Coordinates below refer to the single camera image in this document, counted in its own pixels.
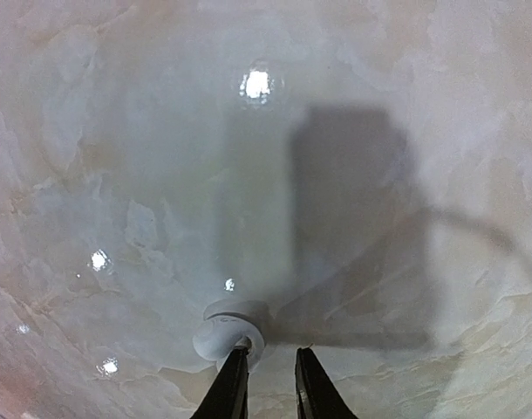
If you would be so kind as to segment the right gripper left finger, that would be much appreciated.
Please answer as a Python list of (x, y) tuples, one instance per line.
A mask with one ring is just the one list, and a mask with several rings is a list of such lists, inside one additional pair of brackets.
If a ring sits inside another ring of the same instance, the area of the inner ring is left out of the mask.
[(247, 419), (248, 349), (235, 347), (204, 399), (194, 412), (194, 419)]

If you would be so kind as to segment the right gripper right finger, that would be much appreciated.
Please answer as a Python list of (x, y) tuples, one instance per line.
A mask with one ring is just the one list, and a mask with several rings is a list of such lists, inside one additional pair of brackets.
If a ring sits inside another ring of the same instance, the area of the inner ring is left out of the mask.
[(299, 419), (357, 419), (311, 348), (298, 348), (296, 365)]

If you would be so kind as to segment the white earbud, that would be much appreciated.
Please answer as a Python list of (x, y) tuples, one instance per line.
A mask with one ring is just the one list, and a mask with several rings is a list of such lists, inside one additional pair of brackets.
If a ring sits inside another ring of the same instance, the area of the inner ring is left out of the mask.
[(193, 335), (196, 353), (221, 368), (237, 346), (248, 349), (248, 367), (253, 372), (266, 347), (264, 330), (269, 308), (258, 300), (224, 299), (208, 306), (203, 322)]

